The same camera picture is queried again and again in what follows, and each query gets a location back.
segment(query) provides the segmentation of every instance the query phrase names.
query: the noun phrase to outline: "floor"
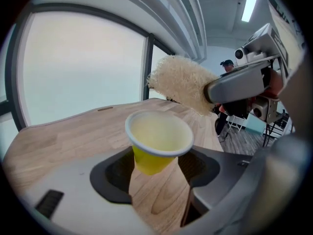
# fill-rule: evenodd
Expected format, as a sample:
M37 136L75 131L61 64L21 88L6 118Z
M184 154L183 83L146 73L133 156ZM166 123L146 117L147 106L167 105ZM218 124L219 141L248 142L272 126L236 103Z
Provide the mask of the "floor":
M255 151L263 145L264 136L259 134L251 133L243 129L238 132L238 129L230 128L229 135L225 139L227 131L228 127L226 125L219 136L219 141L224 152L253 155ZM271 146L274 141L274 138L270 138L268 147Z

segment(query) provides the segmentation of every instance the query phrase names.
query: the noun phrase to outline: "cup rim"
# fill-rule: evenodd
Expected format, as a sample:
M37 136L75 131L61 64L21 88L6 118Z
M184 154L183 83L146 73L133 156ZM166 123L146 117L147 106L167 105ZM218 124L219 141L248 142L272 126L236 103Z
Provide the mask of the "cup rim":
M141 113L146 113L146 112L157 112L157 113L163 113L163 114L166 114L165 112L163 111L157 111L157 110L140 110L140 111L136 111L132 114L130 114L126 121L125 121L125 131L126 131L126 134L128 135L131 143L133 145L135 145L136 147L144 150L145 152L151 154L151 155L154 155L154 156L157 156L157 157L167 157L167 158L170 158L170 157L177 157L177 156L181 156L185 153L187 153L191 147L193 146L194 144L194 134L190 128L190 126L184 121L182 120L181 118L175 116L175 115L171 115L169 114L170 116L174 117L174 118L177 118L179 121L182 121L183 124L187 127L186 129L190 132L190 135L191 135L191 140L190 140L190 143L182 148L182 149L179 149L179 150L175 150L175 151L160 151L160 150L156 150L156 149L153 149L151 147L148 147L146 145L144 145L143 143L139 142L132 134L131 132L131 121L133 120L133 118Z

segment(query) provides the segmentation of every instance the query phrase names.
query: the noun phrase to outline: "cap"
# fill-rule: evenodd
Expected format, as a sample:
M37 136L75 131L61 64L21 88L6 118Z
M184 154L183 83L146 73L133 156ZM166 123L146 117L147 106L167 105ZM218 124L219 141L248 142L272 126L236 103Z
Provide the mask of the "cap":
M225 66L225 65L234 65L233 61L231 61L230 59L224 61L224 62L221 62L221 65Z

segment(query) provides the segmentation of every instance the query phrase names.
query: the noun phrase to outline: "ceiling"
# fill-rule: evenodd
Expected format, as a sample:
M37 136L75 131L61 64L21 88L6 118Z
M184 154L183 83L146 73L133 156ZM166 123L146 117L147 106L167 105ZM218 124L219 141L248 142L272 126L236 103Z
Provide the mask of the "ceiling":
M241 21L246 0L199 0L199 2L209 46L238 48L266 23L274 26L267 0L257 0L248 23Z

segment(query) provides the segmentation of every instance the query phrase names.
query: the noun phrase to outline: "window frame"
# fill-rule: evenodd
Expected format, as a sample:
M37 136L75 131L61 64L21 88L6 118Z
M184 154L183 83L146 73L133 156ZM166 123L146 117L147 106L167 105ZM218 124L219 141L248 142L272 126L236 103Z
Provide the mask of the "window frame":
M144 46L144 63L143 63L143 77L142 77L142 100L149 99L149 88L147 86L147 77L151 72L153 45L156 45L168 55L175 55L162 41L160 41L153 33L149 33L137 26L136 24L122 18L114 13L98 9L88 5L63 3L63 2L48 2L41 4L28 3L22 10L16 20L16 26L13 30L12 37L9 41L8 51L5 61L5 93L6 102L0 103L0 116L11 112L12 118L18 131L27 127L25 117L21 108L21 102L18 91L17 78L17 61L19 55L19 48L21 45L22 34L29 22L29 18L34 13L50 12L50 11L64 11L76 12L96 17L101 17L106 20L121 24L146 38Z

